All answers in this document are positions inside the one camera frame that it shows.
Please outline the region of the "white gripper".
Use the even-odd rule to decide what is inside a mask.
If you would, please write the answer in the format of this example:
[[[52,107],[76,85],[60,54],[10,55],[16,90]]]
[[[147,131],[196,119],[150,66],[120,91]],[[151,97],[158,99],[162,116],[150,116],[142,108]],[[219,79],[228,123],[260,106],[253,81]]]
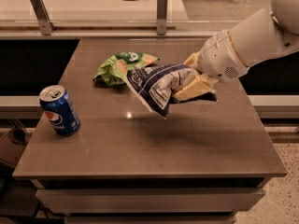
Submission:
[[[210,37],[200,52],[191,54],[183,64],[204,74],[188,76],[183,84],[174,90],[172,98],[176,103],[208,96],[215,99],[216,83],[231,82],[249,71],[235,47],[230,32],[226,30]]]

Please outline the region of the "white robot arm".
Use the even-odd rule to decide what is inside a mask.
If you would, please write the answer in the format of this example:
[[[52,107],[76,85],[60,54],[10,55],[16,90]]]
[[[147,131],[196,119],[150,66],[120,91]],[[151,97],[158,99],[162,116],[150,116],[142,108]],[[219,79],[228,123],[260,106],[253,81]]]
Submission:
[[[299,50],[299,0],[271,0],[233,28],[210,37],[185,64],[195,71],[174,90],[172,97],[183,102],[214,90],[218,82],[244,76],[263,61]]]

